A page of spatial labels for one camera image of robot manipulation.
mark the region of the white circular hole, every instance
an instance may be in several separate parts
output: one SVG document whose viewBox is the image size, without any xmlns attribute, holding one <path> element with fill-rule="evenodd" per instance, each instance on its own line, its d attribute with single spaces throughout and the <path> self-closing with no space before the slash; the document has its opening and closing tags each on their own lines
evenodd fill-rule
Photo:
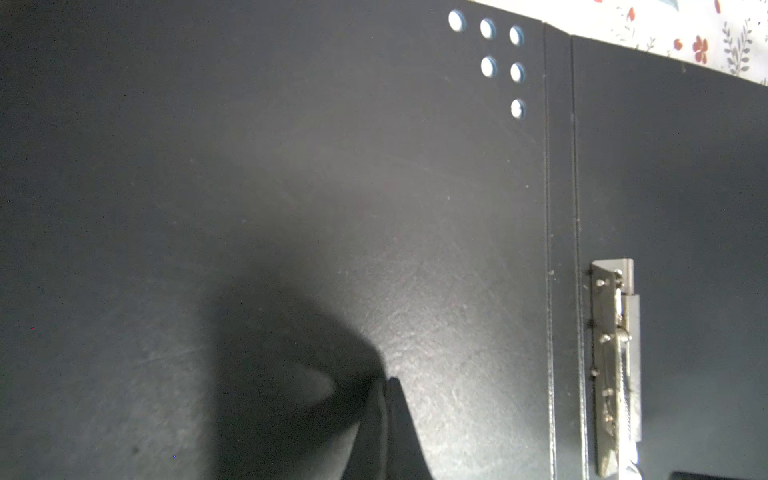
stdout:
<svg viewBox="0 0 768 480">
<path fill-rule="evenodd" d="M 520 100 L 519 98 L 513 100 L 510 111 L 512 112 L 512 117 L 515 117 L 518 120 L 523 118 L 525 116 L 525 104 L 523 103 L 523 100 Z"/>
<path fill-rule="evenodd" d="M 496 76 L 496 60 L 493 57 L 485 57 L 480 62 L 480 70 L 486 77 Z"/>
<path fill-rule="evenodd" d="M 467 28 L 467 21 L 459 10 L 451 10 L 448 14 L 448 25 L 451 25 L 453 31 L 464 31 Z"/>
<path fill-rule="evenodd" d="M 483 21 L 480 22 L 480 33 L 488 40 L 494 38 L 496 36 L 496 26 L 493 25 L 493 20 L 484 18 Z"/>
<path fill-rule="evenodd" d="M 523 29 L 518 27 L 517 25 L 510 28 L 509 40 L 512 42 L 513 45 L 517 45 L 518 47 L 520 45 L 523 45 L 523 42 L 525 41 L 525 36 L 523 35 Z"/>
<path fill-rule="evenodd" d="M 525 68 L 520 63 L 513 63 L 509 68 L 509 76 L 515 83 L 522 83 L 525 80 Z"/>
</svg>

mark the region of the black surface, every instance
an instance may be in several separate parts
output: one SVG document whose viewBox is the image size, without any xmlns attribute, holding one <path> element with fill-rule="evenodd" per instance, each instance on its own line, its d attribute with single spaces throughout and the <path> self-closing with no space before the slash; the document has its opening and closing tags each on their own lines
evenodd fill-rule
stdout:
<svg viewBox="0 0 768 480">
<path fill-rule="evenodd" d="M 338 477 L 375 349 L 436 478 L 549 476 L 542 26 L 323 3 L 14 18 L 1 477 Z"/>
<path fill-rule="evenodd" d="M 646 478 L 768 477 L 768 90 L 574 38 L 574 92 L 582 271 L 635 260 Z"/>
</svg>

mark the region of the hole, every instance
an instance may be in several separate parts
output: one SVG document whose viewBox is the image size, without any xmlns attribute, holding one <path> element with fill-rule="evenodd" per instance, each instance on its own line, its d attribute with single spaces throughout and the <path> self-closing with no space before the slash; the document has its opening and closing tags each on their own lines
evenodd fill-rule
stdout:
<svg viewBox="0 0 768 480">
<path fill-rule="evenodd" d="M 509 76 L 512 77 L 515 83 L 522 83 L 525 80 L 525 68 L 523 68 L 522 64 L 513 63 L 509 68 Z"/>
<path fill-rule="evenodd" d="M 525 41 L 525 36 L 523 35 L 523 29 L 518 27 L 517 25 L 510 28 L 509 40 L 511 40 L 513 45 L 517 45 L 518 47 L 520 45 L 523 45 L 523 42 Z"/>
<path fill-rule="evenodd" d="M 496 76 L 496 60 L 493 57 L 485 57 L 480 62 L 480 70 L 486 77 Z"/>
<path fill-rule="evenodd" d="M 487 38 L 488 40 L 494 38 L 496 36 L 496 26 L 493 25 L 493 20 L 484 18 L 483 21 L 480 22 L 480 33 L 483 38 Z"/>
<path fill-rule="evenodd" d="M 515 99 L 512 102 L 510 111 L 512 112 L 512 117 L 521 120 L 525 116 L 525 104 L 523 103 L 523 100 L 520 100 L 519 98 Z"/>
<path fill-rule="evenodd" d="M 453 31 L 464 31 L 467 28 L 467 21 L 459 10 L 451 10 L 448 14 L 448 25 L 451 25 Z"/>
</svg>

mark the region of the white floral cloth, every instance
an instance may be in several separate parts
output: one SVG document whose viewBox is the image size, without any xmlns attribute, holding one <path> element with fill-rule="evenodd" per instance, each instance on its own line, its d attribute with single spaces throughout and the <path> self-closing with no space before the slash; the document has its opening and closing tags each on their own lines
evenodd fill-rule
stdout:
<svg viewBox="0 0 768 480">
<path fill-rule="evenodd" d="M 768 85 L 768 0 L 479 0 L 572 35 Z"/>
</svg>

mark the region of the metal clip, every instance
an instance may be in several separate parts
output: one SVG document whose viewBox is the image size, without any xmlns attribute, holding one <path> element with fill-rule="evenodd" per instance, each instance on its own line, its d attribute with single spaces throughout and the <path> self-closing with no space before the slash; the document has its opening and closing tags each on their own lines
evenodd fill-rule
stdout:
<svg viewBox="0 0 768 480">
<path fill-rule="evenodd" d="M 640 297 L 631 259 L 592 262 L 598 475 L 640 480 Z"/>
</svg>

